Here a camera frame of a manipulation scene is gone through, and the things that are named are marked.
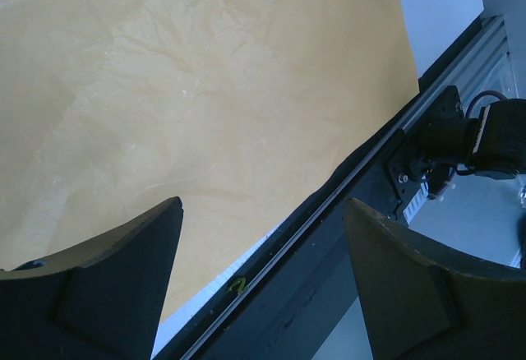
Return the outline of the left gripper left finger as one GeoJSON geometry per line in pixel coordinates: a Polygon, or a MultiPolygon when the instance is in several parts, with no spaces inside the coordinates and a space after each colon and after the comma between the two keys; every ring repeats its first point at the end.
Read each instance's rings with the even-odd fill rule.
{"type": "Polygon", "coordinates": [[[168,198],[116,228],[1,273],[3,359],[148,359],[182,229],[168,198]]]}

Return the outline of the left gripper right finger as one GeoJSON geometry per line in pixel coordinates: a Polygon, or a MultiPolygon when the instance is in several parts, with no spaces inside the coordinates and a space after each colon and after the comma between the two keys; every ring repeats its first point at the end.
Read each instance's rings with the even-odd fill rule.
{"type": "Polygon", "coordinates": [[[344,202],[375,359],[523,359],[525,272],[455,250],[344,202]]]}

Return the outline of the orange wrapping paper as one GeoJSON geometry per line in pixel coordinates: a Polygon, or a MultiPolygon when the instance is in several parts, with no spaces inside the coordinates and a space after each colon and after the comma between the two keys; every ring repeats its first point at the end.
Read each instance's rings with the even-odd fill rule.
{"type": "Polygon", "coordinates": [[[170,316],[417,92],[400,0],[1,0],[1,266],[178,196],[170,316]]]}

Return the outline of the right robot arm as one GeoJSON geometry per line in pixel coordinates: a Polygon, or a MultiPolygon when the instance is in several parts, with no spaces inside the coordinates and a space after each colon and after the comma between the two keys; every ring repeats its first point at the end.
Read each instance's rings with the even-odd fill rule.
{"type": "Polygon", "coordinates": [[[525,100],[484,90],[458,118],[433,118],[418,134],[418,146],[432,162],[459,176],[495,180],[525,173],[525,100]]]}

